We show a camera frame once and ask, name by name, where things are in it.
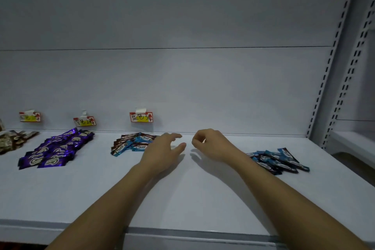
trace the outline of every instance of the right hand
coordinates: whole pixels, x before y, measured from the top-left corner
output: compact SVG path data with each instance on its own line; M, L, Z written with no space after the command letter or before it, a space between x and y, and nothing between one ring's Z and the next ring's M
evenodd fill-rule
M225 163L233 153L241 152L221 132L213 129L197 131L191 143L209 158Z

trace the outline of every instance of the handwritten label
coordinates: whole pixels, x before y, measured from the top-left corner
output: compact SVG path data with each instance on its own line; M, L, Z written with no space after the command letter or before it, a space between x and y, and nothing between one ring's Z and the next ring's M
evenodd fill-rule
M73 118L76 127L86 127L88 125L96 125L93 116Z
M152 112L144 114L129 113L131 122L154 122Z
M40 122L40 113L33 112L31 115L26 115L25 112L20 112L21 122Z

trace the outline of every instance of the price label holder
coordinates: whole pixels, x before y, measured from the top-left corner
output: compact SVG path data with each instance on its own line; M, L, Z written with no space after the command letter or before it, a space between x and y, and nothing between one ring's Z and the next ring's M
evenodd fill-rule
M143 109L135 109L135 112L129 113L130 121L131 122L147 122L152 123L154 122L154 117L152 112L147 112L146 108Z
M20 112L21 122L40 122L40 112L35 112L34 110L29 110L25 112Z
M87 111L82 111L82 116L79 118L73 118L76 127L87 127L90 125L96 125L96 121L93 116L87 116Z

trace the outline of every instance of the purple candy pile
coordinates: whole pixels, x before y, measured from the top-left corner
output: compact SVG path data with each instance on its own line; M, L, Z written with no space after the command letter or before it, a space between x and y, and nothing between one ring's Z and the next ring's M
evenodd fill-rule
M34 151L26 152L25 156L18 160L18 167L21 170L32 166L38 168L65 166L93 137L94 133L91 131L78 131L77 128L73 128L59 136L46 139Z

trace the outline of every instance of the white shelf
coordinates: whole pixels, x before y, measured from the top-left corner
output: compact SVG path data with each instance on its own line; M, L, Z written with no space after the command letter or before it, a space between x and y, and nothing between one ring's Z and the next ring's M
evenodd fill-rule
M0 156L0 241L49 243L139 162L142 153L110 155L120 133L98 132L65 167L19 171L18 158L44 139ZM148 193L130 227L274 235L268 219L241 178L229 167L200 160L184 134L185 157ZM287 147L310 173L279 178L365 241L375 240L375 188L302 137L228 136L246 152Z
M375 165L375 132L333 131L331 137Z

